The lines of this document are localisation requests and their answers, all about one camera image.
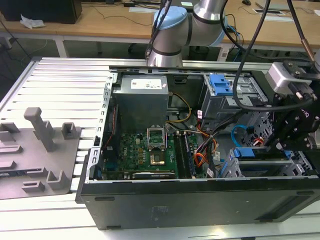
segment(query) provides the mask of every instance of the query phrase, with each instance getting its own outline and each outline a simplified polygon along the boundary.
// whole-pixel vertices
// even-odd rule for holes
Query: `wooden desk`
[[[252,5],[246,6],[240,0],[229,0],[226,6],[226,13],[233,14],[236,20],[237,30],[244,37],[244,45],[248,44],[256,30],[260,20],[259,14],[253,9],[259,7],[255,0],[251,0]],[[286,0],[272,0],[272,3],[285,3]],[[297,16],[301,27],[307,37],[311,47],[315,50],[320,48],[320,16],[309,14],[303,9],[320,10],[319,2],[294,1]],[[28,29],[19,22],[9,22],[4,20],[4,24],[17,38],[51,39],[56,42],[61,57],[67,57],[68,52],[64,46],[65,40],[73,41],[94,41],[94,42],[121,42],[121,43],[148,43],[151,37],[153,13],[129,12],[128,7],[118,6],[96,6],[89,7],[90,4],[83,4],[82,15],[76,24],[61,24],[45,22],[46,27]],[[0,37],[10,37],[0,26]],[[219,55],[220,61],[225,61],[232,43],[227,37],[224,38]],[[263,50],[280,51],[303,51],[300,38],[293,22],[264,21],[260,34],[253,47]]]

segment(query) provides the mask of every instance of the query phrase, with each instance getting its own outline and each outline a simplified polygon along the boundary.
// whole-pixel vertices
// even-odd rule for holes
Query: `gray computer part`
[[[232,89],[234,76],[224,74],[225,79],[229,82]],[[236,104],[232,95],[217,95],[214,87],[210,84],[209,75],[204,76],[206,92],[201,106],[203,129],[214,129],[221,120],[226,119],[237,113],[240,108]],[[248,106],[253,106],[253,99],[266,103],[268,101],[257,82],[252,76],[241,75],[238,80],[237,93],[240,101]],[[251,113],[243,116],[239,124],[245,124],[251,118]]]
[[[283,66],[282,62],[274,62],[265,78],[272,87],[273,91],[278,94],[293,94],[288,88],[289,83],[305,83],[310,85],[311,80],[305,80],[293,77]]]
[[[300,155],[300,153],[297,153],[299,160],[295,159],[293,152],[290,152],[290,155],[288,154],[283,159],[255,159],[255,157],[242,159],[236,156],[235,151],[237,149],[229,151],[218,178],[303,177],[306,171],[301,163],[311,167],[305,156]],[[247,149],[261,150],[263,148],[248,147]]]
[[[125,75],[113,89],[124,133],[145,133],[151,126],[163,127],[169,99],[165,75]]]
[[[70,190],[81,128],[72,122],[52,128],[40,114],[38,107],[25,111],[34,129],[0,124],[0,200]]]
[[[247,123],[248,127],[254,128],[253,134],[245,134],[242,143],[246,147],[252,147],[254,138],[266,141],[273,132],[272,119],[274,112],[254,112]]]

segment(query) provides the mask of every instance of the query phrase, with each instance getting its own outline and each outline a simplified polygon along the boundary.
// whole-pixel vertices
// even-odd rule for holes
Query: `desk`
[[[285,4],[286,0],[272,0],[272,3]],[[236,28],[244,37],[244,47],[246,48],[254,35],[258,22],[261,18],[260,14],[254,14],[253,9],[259,9],[255,4],[255,0],[251,0],[251,6],[246,6],[240,0],[229,0],[226,6],[226,14],[233,14],[236,20]],[[295,12],[299,19],[300,25],[310,46],[316,52],[320,48],[320,16],[305,12],[310,10],[320,10],[320,2],[293,1]],[[228,18],[229,24],[233,25],[234,20]],[[221,51],[227,55],[232,47],[229,39],[226,37],[220,44]],[[304,52],[301,45],[296,25],[293,22],[278,22],[265,20],[260,33],[255,41],[253,49],[258,50],[276,50],[276,51],[296,51]]]
[[[100,116],[99,99],[103,97],[104,79],[110,65],[145,66],[146,63],[143,59],[88,58],[43,58],[39,62],[31,61],[0,102],[0,123],[15,122],[18,128],[31,127],[30,122],[24,119],[23,112],[27,107],[39,106],[42,108],[42,114],[55,113],[50,114],[50,118],[43,118],[49,120],[52,127],[61,126],[63,122],[74,122],[77,127],[82,128],[70,194],[1,200],[0,239],[212,240],[257,237],[260,240],[316,240],[320,238],[320,201],[281,223],[99,231],[86,206],[75,203],[75,192],[78,189],[84,156],[95,137],[95,126]],[[239,63],[184,61],[183,65],[234,70]],[[266,73],[270,65],[270,63],[246,63],[243,69],[256,69]],[[88,93],[86,85],[91,85],[94,92]],[[60,93],[59,88],[68,89],[73,95],[78,95],[78,100],[68,102],[70,95]],[[79,111],[84,109],[84,106],[91,112]]]
[[[285,3],[285,0],[272,0],[273,3]],[[320,16],[308,14],[305,9],[319,9],[319,2],[294,1],[297,16],[300,20],[302,29],[307,37],[311,47],[316,51],[320,48]],[[109,7],[88,7],[85,4],[82,9],[82,15],[76,24],[60,24],[45,22],[46,27],[28,29],[19,22],[4,21],[7,28],[16,38],[30,39],[50,39],[54,40],[59,51],[60,57],[68,57],[68,51],[65,48],[64,41],[93,41],[93,42],[119,42],[119,43],[142,43],[149,42],[151,37],[153,13],[129,12],[128,7],[109,6]],[[244,7],[253,13],[252,8],[258,8],[255,0],[252,0],[251,6],[246,6],[240,0],[229,0],[226,6],[226,13],[233,14],[236,19],[237,30],[244,37],[244,46],[250,42],[260,15],[249,14],[239,7]],[[135,22],[144,24],[139,25],[123,17],[106,18],[110,16],[123,16],[132,19]],[[0,37],[9,38],[10,35],[0,26]],[[232,43],[227,37],[220,44],[221,51],[219,61],[225,61]],[[304,51],[295,24],[293,22],[265,21],[260,34],[256,40],[254,49],[261,50],[279,50],[279,51]]]

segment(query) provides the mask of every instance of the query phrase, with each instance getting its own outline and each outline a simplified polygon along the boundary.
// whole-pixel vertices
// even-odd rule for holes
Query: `yellow wire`
[[[182,122],[184,122],[184,121],[186,121],[186,120],[188,120],[188,119],[190,118],[190,116],[191,116],[191,107],[190,107],[190,105],[187,103],[187,101],[186,101],[182,96],[180,96],[178,93],[173,92],[172,95],[178,96],[178,97],[188,106],[189,113],[188,113],[188,115],[187,115],[184,119],[180,119],[180,120],[170,120],[170,121],[166,121],[166,122],[167,122],[167,123],[182,123]]]

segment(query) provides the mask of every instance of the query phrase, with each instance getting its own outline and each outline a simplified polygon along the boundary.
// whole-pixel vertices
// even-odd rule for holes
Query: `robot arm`
[[[183,46],[216,46],[224,38],[220,10],[224,0],[200,0],[193,13],[183,7],[170,6],[159,31],[151,43],[147,65],[151,67],[182,67]],[[160,11],[159,19],[165,13]]]

